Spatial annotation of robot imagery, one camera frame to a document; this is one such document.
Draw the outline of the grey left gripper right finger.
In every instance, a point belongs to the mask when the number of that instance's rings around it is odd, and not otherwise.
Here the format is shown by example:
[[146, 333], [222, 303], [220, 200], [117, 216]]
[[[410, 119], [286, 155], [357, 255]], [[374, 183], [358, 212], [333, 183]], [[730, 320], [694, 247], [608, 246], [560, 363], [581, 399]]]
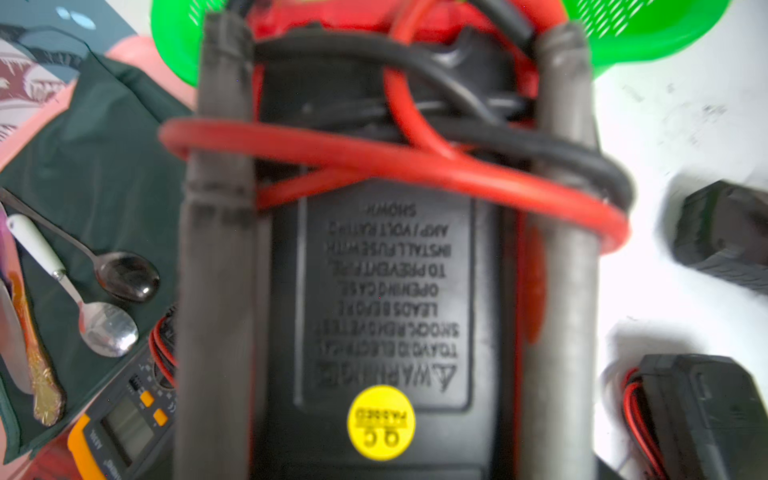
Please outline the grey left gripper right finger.
[[[539, 129], [595, 148], [592, 66], [583, 28], [568, 22], [534, 47], [540, 73]], [[534, 216], [526, 231], [526, 297], [519, 338], [517, 476], [595, 479], [595, 383], [598, 237], [566, 222]]]

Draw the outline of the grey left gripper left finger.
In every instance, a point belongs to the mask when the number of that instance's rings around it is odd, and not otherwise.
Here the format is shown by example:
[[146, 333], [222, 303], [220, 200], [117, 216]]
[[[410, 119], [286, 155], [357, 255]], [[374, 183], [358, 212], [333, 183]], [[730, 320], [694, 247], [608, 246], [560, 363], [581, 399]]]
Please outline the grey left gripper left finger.
[[181, 208], [173, 475], [246, 479], [252, 457], [254, 161], [220, 151], [215, 121], [252, 116], [244, 20], [204, 21], [194, 118], [172, 128], [188, 153]]

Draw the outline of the black multimeter red leads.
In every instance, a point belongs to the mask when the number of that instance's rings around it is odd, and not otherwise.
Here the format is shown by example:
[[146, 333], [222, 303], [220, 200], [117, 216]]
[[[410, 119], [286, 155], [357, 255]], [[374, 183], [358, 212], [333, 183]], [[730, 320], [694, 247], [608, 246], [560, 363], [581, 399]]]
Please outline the black multimeter red leads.
[[646, 355], [625, 376], [621, 409], [650, 479], [767, 476], [767, 410], [729, 357]]

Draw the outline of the red clamp multimeter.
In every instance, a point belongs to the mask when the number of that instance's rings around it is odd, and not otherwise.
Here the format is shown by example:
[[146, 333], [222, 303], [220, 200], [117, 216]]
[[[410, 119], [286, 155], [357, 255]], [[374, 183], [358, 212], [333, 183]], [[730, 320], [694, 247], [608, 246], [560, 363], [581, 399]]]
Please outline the red clamp multimeter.
[[400, 1], [385, 33], [254, 37], [246, 479], [520, 479], [519, 352], [534, 216], [623, 246], [634, 199], [597, 147], [539, 129], [519, 1]]

